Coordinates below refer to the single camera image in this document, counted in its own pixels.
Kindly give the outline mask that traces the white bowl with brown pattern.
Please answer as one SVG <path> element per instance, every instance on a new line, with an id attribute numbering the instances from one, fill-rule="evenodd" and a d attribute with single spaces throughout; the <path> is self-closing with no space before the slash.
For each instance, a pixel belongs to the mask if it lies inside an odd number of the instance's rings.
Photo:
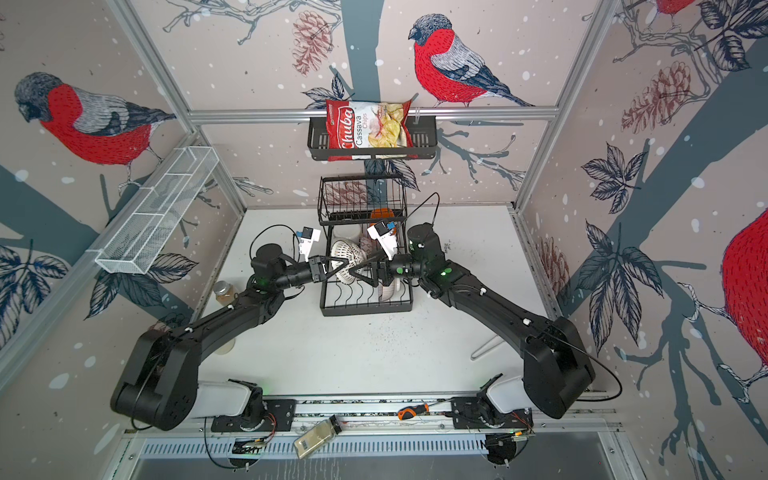
<path id="1" fill-rule="evenodd" d="M 337 239 L 331 246 L 330 266 L 337 281 L 350 285 L 356 281 L 350 269 L 367 259 L 366 253 L 359 245 L 348 239 Z"/>

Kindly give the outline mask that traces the orange glass bowl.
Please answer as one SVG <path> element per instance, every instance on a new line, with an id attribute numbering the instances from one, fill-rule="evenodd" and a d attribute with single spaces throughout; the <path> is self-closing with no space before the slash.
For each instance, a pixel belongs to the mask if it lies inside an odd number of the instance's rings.
<path id="1" fill-rule="evenodd" d="M 371 221 L 393 221 L 396 218 L 396 214 L 394 211 L 390 208 L 376 208 L 371 211 L 370 214 L 370 220 Z"/>

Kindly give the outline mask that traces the striped patterned bowl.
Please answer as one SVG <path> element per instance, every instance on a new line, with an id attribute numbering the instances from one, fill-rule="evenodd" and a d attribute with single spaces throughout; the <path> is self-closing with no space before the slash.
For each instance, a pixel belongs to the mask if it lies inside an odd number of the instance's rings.
<path id="1" fill-rule="evenodd" d="M 389 285 L 381 285 L 379 290 L 379 299 L 389 301 L 395 294 L 402 290 L 401 282 L 398 279 L 393 280 Z"/>

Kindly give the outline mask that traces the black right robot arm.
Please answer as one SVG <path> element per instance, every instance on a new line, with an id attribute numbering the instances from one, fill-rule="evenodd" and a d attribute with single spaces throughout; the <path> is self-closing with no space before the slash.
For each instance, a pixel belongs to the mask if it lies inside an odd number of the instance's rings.
<path id="1" fill-rule="evenodd" d="M 430 223 L 409 228 L 405 253 L 378 254 L 352 266 L 349 273 L 372 286 L 415 279 L 431 298 L 485 325 L 519 354 L 524 391 L 551 418 L 562 418 L 596 377 L 570 320 L 550 320 L 491 290 L 468 268 L 446 257 Z"/>

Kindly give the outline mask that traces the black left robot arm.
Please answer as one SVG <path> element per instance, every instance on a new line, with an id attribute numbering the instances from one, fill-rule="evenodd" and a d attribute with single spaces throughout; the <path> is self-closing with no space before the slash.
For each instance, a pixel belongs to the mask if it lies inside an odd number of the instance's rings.
<path id="1" fill-rule="evenodd" d="M 113 412 L 163 431 L 193 410 L 201 363 L 241 333 L 273 318 L 284 291 L 320 283 L 348 267 L 341 257 L 315 255 L 296 262 L 270 243 L 251 259 L 253 274 L 234 303 L 169 331 L 149 330 L 137 340 L 110 399 Z"/>

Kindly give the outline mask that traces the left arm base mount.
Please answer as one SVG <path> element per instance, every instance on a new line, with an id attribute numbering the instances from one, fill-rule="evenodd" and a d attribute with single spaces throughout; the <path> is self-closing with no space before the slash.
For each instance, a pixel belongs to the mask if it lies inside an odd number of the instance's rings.
<path id="1" fill-rule="evenodd" d="M 297 407 L 295 399 L 266 399 L 263 388 L 248 381 L 229 379 L 226 386 L 237 386 L 237 393 L 246 393 L 245 403 L 237 414 L 214 416 L 212 432 L 280 433 L 291 430 Z"/>

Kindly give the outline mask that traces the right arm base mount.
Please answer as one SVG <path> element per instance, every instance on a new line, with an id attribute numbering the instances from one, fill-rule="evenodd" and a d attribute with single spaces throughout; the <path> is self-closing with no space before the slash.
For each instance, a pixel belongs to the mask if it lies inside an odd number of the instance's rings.
<path id="1" fill-rule="evenodd" d="M 490 463 L 508 467 L 525 450 L 534 429 L 529 408 L 503 413 L 492 404 L 489 389 L 501 377 L 502 374 L 498 374 L 489 379 L 473 397 L 452 398 L 445 416 L 458 430 L 498 430 L 498 433 L 486 434 L 482 445 Z"/>

